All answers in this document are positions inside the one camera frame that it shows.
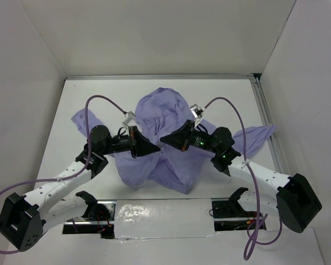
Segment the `lavender zip jacket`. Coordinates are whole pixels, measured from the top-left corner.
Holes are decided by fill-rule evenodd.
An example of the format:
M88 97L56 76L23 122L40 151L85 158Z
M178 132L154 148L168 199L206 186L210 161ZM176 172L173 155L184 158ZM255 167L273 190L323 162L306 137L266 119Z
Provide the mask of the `lavender zip jacket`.
M121 180L128 186L141 186L148 179L177 192L188 194L206 160L213 157L209 151L190 147L181 152L162 144L161 136L180 128L186 120L193 119L190 107L181 94L171 88L159 87L140 99L136 107L136 123L142 135L160 152L141 158L132 158L129 151L112 153ZM275 125L245 128L246 154L252 158L274 133Z

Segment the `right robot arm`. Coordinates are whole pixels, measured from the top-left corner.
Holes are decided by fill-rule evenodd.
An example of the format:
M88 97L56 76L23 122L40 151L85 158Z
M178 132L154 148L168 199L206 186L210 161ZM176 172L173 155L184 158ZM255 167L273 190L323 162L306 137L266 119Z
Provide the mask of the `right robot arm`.
M214 167L221 173L248 183L256 183L258 190L237 189L230 199L229 209L235 216L259 209L262 214L279 218L296 233L302 233L322 210L307 178L296 173L289 176L272 171L246 160L232 146L234 140L228 128L216 128L212 134L198 131L192 120L167 136L161 142L185 152L190 146L213 152Z

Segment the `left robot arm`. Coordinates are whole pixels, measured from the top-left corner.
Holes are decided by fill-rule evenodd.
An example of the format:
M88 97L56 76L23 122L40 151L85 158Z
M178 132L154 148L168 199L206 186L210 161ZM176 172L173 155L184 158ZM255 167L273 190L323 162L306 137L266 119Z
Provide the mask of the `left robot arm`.
M106 155L129 152L132 158L138 158L160 151L136 126L127 130L126 135L111 136L106 126L95 126L83 151L57 177L23 195L9 195L0 213L0 234L24 252L51 228L69 219L94 219L103 206L91 194L73 191L103 171L108 164Z

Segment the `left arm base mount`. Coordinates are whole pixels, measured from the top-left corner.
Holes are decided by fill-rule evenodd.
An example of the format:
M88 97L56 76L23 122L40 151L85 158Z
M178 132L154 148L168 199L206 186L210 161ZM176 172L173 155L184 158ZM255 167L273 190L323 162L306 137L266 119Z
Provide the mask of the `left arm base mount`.
M63 223L63 235L98 235L101 239L115 238L116 200L98 201L99 210L91 218L78 217Z

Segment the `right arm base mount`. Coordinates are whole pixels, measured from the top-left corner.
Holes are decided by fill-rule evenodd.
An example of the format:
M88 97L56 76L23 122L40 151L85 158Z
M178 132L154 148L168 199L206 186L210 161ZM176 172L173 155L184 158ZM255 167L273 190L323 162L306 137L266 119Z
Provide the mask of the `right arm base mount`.
M209 215L215 231L246 230L257 218L256 211L244 210L238 200L248 188L237 189L227 199L213 199Z

